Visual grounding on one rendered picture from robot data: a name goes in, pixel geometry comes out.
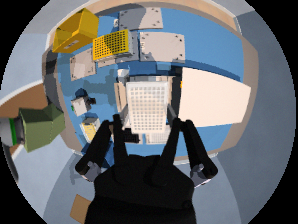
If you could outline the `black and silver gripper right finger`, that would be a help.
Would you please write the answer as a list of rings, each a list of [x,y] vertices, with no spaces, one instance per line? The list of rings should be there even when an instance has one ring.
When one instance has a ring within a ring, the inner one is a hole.
[[[181,121],[170,103],[167,104],[166,117],[171,130],[160,160],[152,175],[152,185],[156,188],[163,188],[169,181],[176,155],[179,132],[183,132],[187,148],[191,168],[190,179],[194,182],[195,188],[206,184],[217,175],[218,169],[209,158],[193,121],[190,119]]]

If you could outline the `yellow bin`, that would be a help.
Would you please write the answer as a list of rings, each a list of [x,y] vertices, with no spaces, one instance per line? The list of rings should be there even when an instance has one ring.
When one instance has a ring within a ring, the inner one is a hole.
[[[99,18],[85,7],[83,9],[56,29],[52,53],[72,53],[97,38]]]

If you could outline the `blue bench mat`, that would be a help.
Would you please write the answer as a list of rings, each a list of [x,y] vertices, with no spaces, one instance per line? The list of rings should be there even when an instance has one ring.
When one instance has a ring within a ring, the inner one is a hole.
[[[118,71],[129,69],[129,76],[175,76],[175,68],[192,68],[218,74],[243,84],[244,57],[242,41],[221,25],[189,12],[161,8],[163,29],[142,29],[137,31],[139,60],[122,62],[98,68],[97,74],[71,81],[70,58],[93,47],[93,42],[72,53],[57,53],[58,81],[61,83],[65,105],[82,147],[87,143],[80,123],[86,118],[99,118],[113,121],[117,109],[114,83],[118,82]],[[114,20],[119,19],[120,11],[99,17],[97,38],[119,31],[114,28]],[[130,31],[130,32],[133,32]],[[185,64],[173,62],[140,61],[140,32],[166,32],[184,35]],[[71,100],[88,95],[95,98],[91,109],[76,116],[72,111]],[[232,124],[196,127],[207,151],[218,149],[224,142]],[[166,144],[147,145],[146,134],[142,144],[125,143],[129,154],[140,156],[160,155]]]

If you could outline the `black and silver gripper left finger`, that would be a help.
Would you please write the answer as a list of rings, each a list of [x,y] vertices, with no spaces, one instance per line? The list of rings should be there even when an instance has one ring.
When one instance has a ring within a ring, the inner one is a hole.
[[[101,168],[113,132],[115,177],[120,185],[128,187],[133,183],[133,176],[122,132],[129,119],[128,104],[124,106],[120,115],[114,114],[112,117],[113,121],[104,120],[101,123],[85,155],[75,165],[75,170],[87,181],[94,183],[96,177],[101,174]]]

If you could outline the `blue open-top bin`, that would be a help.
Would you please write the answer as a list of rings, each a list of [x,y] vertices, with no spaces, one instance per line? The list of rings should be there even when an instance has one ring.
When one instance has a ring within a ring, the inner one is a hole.
[[[86,153],[86,150],[88,149],[90,143],[86,143],[85,146],[83,147],[83,149],[81,150],[81,153],[83,154],[83,156]],[[104,162],[102,165],[102,168],[108,169],[110,168],[112,165],[114,165],[114,154],[113,154],[113,147],[114,147],[114,143],[113,141],[109,141],[109,145],[107,148],[107,152],[105,154],[105,158],[104,158]]]

